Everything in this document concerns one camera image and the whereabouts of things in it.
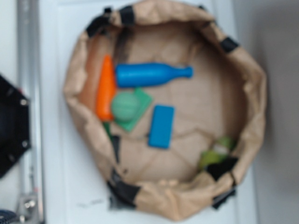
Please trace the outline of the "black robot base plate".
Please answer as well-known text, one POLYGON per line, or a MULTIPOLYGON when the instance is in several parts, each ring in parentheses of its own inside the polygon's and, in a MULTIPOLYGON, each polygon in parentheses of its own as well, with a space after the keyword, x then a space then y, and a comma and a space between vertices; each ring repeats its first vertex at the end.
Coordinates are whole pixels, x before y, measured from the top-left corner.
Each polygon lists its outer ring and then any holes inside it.
POLYGON ((0 176, 31 147, 29 100, 3 76, 0 77, 0 176))

